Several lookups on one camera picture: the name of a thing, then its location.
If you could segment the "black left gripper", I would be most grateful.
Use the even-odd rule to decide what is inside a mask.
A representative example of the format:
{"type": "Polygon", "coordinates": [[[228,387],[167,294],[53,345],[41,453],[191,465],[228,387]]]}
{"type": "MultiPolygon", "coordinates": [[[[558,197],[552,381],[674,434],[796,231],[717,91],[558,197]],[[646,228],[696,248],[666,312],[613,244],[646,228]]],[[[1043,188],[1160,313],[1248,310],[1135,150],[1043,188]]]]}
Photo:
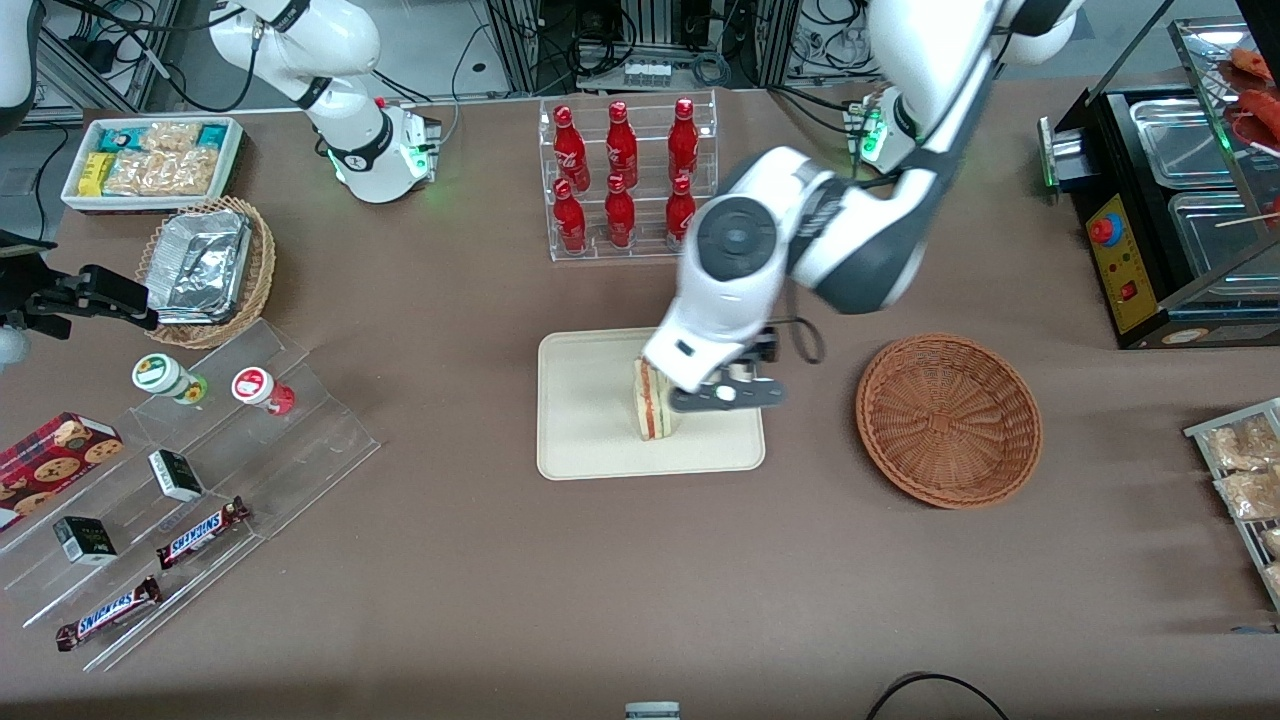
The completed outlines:
{"type": "Polygon", "coordinates": [[[698,340],[692,359],[707,365],[707,373],[691,393],[780,393],[781,382],[763,373],[777,360],[778,345],[776,331],[760,331],[745,342],[698,340]]]}

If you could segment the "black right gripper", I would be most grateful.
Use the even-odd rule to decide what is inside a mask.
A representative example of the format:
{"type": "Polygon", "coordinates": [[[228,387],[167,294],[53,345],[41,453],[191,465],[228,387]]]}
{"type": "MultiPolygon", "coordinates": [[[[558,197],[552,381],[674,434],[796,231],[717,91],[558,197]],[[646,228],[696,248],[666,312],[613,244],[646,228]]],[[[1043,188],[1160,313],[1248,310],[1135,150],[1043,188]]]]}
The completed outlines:
{"type": "Polygon", "coordinates": [[[91,304],[88,299],[97,302],[146,302],[148,291],[105,266],[84,265],[79,275],[60,277],[27,299],[20,306],[20,329],[45,336],[70,336],[70,316],[104,316],[147,332],[159,327],[157,314],[148,307],[134,311],[111,304],[91,304]]]}

